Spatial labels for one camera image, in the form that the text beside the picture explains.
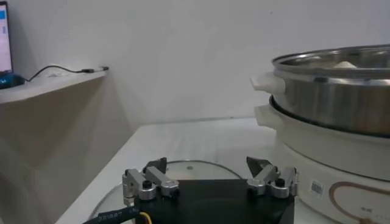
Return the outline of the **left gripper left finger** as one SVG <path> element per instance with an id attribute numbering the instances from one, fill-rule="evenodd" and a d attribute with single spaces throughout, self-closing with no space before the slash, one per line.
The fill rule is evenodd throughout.
<path id="1" fill-rule="evenodd" d="M 138 198 L 151 201 L 158 195 L 176 199 L 180 196 L 177 180 L 166 176 L 167 158 L 149 161 L 142 170 L 126 169 L 122 175 L 122 194 L 126 206 Z"/>

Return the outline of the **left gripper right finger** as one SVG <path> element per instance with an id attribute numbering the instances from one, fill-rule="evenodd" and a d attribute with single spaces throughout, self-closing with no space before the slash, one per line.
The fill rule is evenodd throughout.
<path id="1" fill-rule="evenodd" d="M 280 170 L 266 159 L 246 158 L 252 178 L 247 180 L 247 192 L 252 197 L 271 194 L 274 198 L 298 195 L 299 173 L 295 167 Z"/>

